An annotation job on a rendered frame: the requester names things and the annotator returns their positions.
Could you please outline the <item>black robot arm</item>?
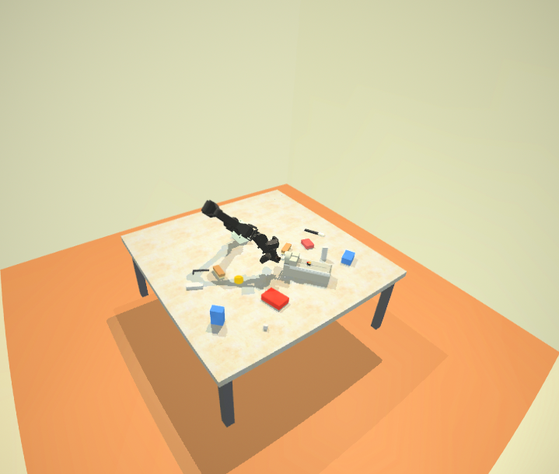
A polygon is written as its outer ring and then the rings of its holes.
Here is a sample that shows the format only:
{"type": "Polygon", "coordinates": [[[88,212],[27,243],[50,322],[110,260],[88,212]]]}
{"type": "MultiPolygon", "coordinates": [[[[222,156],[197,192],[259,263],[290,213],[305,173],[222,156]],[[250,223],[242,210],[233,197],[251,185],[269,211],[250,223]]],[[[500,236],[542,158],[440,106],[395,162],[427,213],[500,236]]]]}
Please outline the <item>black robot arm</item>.
{"type": "Polygon", "coordinates": [[[279,247],[279,241],[276,236],[272,236],[270,241],[267,240],[267,236],[258,232],[256,226],[252,224],[240,223],[236,217],[230,217],[222,209],[220,209],[219,205],[211,200],[206,200],[204,206],[201,209],[201,213],[207,215],[210,218],[218,218],[219,220],[223,221],[223,226],[230,232],[235,232],[237,235],[240,235],[248,239],[249,241],[254,241],[257,245],[264,245],[267,247],[267,250],[270,252],[271,249],[277,249],[279,247]],[[256,230],[254,230],[255,228],[256,230]],[[248,238],[247,238],[248,237],[248,238]]]}

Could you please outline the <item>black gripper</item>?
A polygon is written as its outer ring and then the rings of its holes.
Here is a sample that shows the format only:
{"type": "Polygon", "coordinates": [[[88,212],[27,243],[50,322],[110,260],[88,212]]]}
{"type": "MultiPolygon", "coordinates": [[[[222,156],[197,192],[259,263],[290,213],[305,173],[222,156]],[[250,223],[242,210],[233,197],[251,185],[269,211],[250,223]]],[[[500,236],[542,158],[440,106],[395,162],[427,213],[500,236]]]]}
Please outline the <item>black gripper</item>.
{"type": "Polygon", "coordinates": [[[261,250],[263,251],[262,253],[264,254],[264,255],[260,258],[260,262],[261,262],[262,264],[263,264],[263,263],[266,263],[268,260],[271,260],[271,261],[274,261],[274,262],[276,262],[276,263],[279,263],[280,260],[278,260],[278,259],[276,258],[276,256],[278,256],[278,254],[277,254],[277,249],[271,249],[271,251],[269,252],[269,251],[267,250],[267,247],[265,246],[265,244],[264,244],[264,245],[260,245],[260,244],[259,244],[257,248],[258,248],[258,249],[261,249],[261,250]],[[266,254],[265,254],[265,253],[266,253],[266,254]]]}

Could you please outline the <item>blue rectangular block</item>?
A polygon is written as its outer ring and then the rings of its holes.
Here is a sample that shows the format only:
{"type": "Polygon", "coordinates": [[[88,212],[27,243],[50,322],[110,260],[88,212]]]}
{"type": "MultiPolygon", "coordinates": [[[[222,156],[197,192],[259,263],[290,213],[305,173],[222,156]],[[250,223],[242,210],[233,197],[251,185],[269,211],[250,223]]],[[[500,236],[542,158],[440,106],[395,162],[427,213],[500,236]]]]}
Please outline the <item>blue rectangular block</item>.
{"type": "Polygon", "coordinates": [[[225,323],[225,307],[212,305],[210,309],[211,324],[223,326],[225,323]]]}
{"type": "Polygon", "coordinates": [[[341,263],[350,266],[354,258],[355,258],[355,253],[345,250],[343,256],[341,257],[341,263]]]}

